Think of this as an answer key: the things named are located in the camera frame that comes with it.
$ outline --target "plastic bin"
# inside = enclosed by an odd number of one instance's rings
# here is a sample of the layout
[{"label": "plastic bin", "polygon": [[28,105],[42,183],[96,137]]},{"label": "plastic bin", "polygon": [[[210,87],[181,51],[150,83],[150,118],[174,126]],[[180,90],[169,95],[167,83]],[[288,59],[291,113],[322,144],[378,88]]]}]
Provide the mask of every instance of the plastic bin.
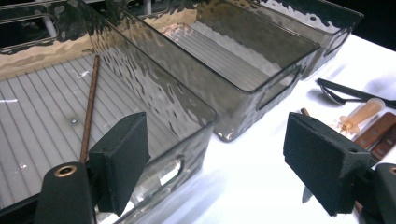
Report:
[{"label": "plastic bin", "polygon": [[227,1],[172,1],[139,18],[127,0],[106,3],[118,30],[213,105],[226,142],[291,93],[318,48]]},{"label": "plastic bin", "polygon": [[78,160],[98,54],[90,147],[124,116],[148,118],[151,159],[121,216],[136,220],[201,168],[216,112],[83,2],[0,7],[0,25],[41,20],[55,32],[0,49],[0,206],[39,193],[51,167]]},{"label": "plastic bin", "polygon": [[335,56],[363,15],[323,0],[229,0],[286,29],[320,44],[303,77]]}]

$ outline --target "storage bin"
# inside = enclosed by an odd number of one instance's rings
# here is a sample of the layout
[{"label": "storage bin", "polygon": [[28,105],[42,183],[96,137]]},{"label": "storage bin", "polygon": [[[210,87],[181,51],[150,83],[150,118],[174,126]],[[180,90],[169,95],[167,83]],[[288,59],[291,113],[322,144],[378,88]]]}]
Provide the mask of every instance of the storage bin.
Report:
[{"label": "storage bin", "polygon": [[106,3],[119,31],[213,105],[226,142],[291,93],[318,48],[227,1],[171,1],[140,17],[127,0]]},{"label": "storage bin", "polygon": [[81,1],[0,7],[0,25],[43,20],[48,35],[0,49],[1,208],[39,193],[51,167],[78,160],[98,54],[90,147],[119,119],[147,114],[151,159],[121,216],[137,220],[201,168],[216,112]]},{"label": "storage bin", "polygon": [[335,56],[363,15],[323,0],[229,0],[320,44],[304,77]]}]

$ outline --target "metal rod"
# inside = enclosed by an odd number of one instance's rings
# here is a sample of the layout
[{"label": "metal rod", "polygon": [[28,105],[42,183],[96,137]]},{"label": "metal rod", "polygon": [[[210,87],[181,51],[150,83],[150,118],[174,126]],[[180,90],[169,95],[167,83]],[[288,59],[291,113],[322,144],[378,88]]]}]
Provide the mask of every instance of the metal rod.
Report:
[{"label": "metal rod", "polygon": [[80,162],[87,161],[88,156],[88,145],[90,143],[90,132],[91,132],[91,121],[92,121],[92,111],[93,104],[95,100],[95,92],[96,92],[96,83],[99,74],[99,65],[100,65],[100,57],[99,55],[95,56],[94,64],[93,64],[93,72],[90,86],[90,94],[88,96],[88,105],[87,105],[87,113],[85,115],[84,122],[84,134],[82,136],[82,144],[81,144],[81,153],[79,156]]}]

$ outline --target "table surface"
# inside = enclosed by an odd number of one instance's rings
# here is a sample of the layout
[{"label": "table surface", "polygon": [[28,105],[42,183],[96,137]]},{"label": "table surface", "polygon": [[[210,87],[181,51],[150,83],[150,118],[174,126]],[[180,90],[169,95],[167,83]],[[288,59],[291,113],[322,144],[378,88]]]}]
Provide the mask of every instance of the table surface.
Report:
[{"label": "table surface", "polygon": [[[396,52],[351,35],[334,58],[238,139],[224,143],[213,134],[202,170],[140,223],[358,223],[354,213],[330,217],[315,197],[302,204],[304,183],[284,162],[289,112],[305,107],[332,125],[359,105],[330,103],[316,84],[319,77],[396,99]],[[396,113],[386,108],[379,115],[387,111]],[[382,162],[396,163],[396,150]]]}]

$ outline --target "white table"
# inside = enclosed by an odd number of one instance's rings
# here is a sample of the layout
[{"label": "white table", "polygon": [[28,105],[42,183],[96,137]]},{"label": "white table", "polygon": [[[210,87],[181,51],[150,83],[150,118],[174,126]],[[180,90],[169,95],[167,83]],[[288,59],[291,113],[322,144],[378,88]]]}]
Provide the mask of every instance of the white table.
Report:
[{"label": "white table", "polygon": [[[313,197],[302,204],[304,184],[284,162],[289,112],[306,107],[332,124],[357,103],[325,101],[322,77],[360,91],[396,99],[396,52],[352,35],[336,57],[231,143],[214,134],[202,170],[158,204],[141,223],[358,223],[354,214],[330,217]],[[395,110],[387,108],[380,113]],[[383,160],[396,163],[396,150]]]}]

